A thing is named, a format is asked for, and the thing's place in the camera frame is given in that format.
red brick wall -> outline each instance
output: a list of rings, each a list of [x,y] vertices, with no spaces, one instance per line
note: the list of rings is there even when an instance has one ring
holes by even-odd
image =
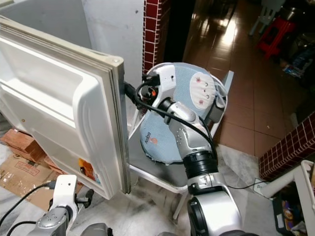
[[[142,72],[163,62],[171,0],[145,0]]]
[[[259,159],[259,175],[276,178],[315,153],[315,112]]]

chair cushion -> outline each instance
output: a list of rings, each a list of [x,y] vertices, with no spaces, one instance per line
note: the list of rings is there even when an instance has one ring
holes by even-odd
[[[204,119],[216,97],[212,75],[195,65],[173,65],[176,74],[174,100],[182,102]],[[153,161],[165,164],[182,162],[173,134],[155,112],[146,113],[140,126],[140,142],[145,154]]]

refrigerator door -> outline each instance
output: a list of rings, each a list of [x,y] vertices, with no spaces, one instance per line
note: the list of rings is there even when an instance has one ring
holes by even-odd
[[[130,192],[123,62],[0,16],[2,114],[106,199]]]

white plastic chair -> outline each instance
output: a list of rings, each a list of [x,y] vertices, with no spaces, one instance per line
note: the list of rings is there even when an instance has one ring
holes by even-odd
[[[222,81],[226,92],[228,93],[232,84],[234,72],[229,71]],[[227,96],[225,101],[224,112],[221,115],[219,122],[214,123],[210,133],[212,137],[215,135],[217,128],[223,118],[227,107]],[[134,119],[137,119],[138,113],[135,112]],[[181,194],[181,199],[173,214],[173,219],[177,219],[178,214],[184,205],[188,195],[187,176],[183,165],[168,165],[155,163],[151,161],[144,153],[140,143],[140,125],[143,118],[136,124],[133,121],[134,130],[130,131],[129,136],[129,166],[130,169],[136,172],[140,177],[162,187],[173,193]]]
[[[254,34],[259,22],[263,24],[260,28],[259,33],[263,33],[265,27],[268,26],[270,22],[274,19],[276,12],[280,10],[284,3],[285,0],[262,0],[261,5],[263,6],[263,8],[249,35],[252,36]]]

red stool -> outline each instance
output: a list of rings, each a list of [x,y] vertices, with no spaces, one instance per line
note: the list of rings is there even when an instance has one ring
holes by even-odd
[[[296,23],[286,21],[281,17],[277,17],[274,20],[257,44],[257,47],[266,53],[266,59],[271,55],[279,54],[283,37],[288,33],[292,33],[296,29],[296,26]]]

